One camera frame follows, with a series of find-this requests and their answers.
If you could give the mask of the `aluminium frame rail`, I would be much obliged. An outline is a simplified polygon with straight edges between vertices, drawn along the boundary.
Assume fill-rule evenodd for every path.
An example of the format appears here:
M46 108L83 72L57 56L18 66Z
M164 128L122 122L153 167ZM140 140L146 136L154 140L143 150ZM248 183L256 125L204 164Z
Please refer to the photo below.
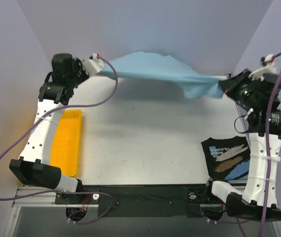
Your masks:
M202 204L206 206L220 205L222 201L207 192L203 186L86 186L86 194L66 195L62 193L42 193L32 196L32 191L40 189L21 187L17 195L28 195L14 201L14 206L66 206L66 207L95 207L102 202L110 202L114 198L114 204L119 205L123 201L140 203L147 201L166 201L167 205L173 205L175 201L183 201L189 204Z

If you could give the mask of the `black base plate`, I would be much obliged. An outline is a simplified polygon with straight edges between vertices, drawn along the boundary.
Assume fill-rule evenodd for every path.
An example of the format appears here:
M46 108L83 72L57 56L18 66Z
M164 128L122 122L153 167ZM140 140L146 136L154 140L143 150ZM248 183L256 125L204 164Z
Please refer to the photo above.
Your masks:
M98 206L106 217L205 217L219 220L226 212L222 201L203 184L169 185L84 185L80 195L57 194L55 204L74 205L69 215L83 204Z

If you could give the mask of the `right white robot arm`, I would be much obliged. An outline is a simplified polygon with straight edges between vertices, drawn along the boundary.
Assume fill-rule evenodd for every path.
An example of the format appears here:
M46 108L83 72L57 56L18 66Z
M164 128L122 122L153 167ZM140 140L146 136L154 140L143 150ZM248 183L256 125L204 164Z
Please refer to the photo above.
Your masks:
M281 102L278 95L273 94L277 79L276 73L255 76L245 69L219 82L230 99L247 109L250 158L244 191L219 180L210 180L209 186L203 189L204 199L223 201L230 217L261 221L265 213L265 221L281 221L275 190L277 165L281 160L281 110L278 108Z

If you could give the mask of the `yellow plastic tray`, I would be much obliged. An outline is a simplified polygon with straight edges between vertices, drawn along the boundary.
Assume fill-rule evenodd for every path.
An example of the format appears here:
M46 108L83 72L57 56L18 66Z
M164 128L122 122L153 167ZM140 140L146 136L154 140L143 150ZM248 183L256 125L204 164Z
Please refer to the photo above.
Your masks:
M82 111L63 113L52 143L50 165L61 169L62 174L76 177L82 133Z

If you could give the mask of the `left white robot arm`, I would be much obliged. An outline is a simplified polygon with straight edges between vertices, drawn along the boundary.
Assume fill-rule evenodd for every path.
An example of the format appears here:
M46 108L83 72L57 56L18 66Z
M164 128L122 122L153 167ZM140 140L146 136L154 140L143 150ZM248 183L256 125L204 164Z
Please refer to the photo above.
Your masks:
M62 174L60 168L50 165L50 160L52 143L65 106L74 89L88 79L88 75L81 61L68 53L54 55L51 65L52 71L39 90L35 128L19 158L11 160L9 168L25 185L67 192L72 203L80 203L84 191L78 187L78 180Z

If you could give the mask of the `black printed t-shirt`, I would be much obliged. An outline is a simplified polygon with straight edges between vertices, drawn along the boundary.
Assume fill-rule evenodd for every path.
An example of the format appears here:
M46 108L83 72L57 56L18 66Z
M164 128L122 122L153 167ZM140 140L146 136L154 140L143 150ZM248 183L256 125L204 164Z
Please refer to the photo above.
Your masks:
M250 149L247 139L209 138L201 142L209 176L213 180L244 180L248 176Z

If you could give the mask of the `light blue t-shirt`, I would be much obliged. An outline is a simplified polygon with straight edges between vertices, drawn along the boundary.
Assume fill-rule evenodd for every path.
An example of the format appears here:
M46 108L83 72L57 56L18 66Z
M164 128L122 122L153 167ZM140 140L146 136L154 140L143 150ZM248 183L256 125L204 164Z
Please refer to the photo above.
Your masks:
M201 75L170 55L139 51L116 58L110 64L119 78L173 82L182 88L186 99L224 95L219 77Z

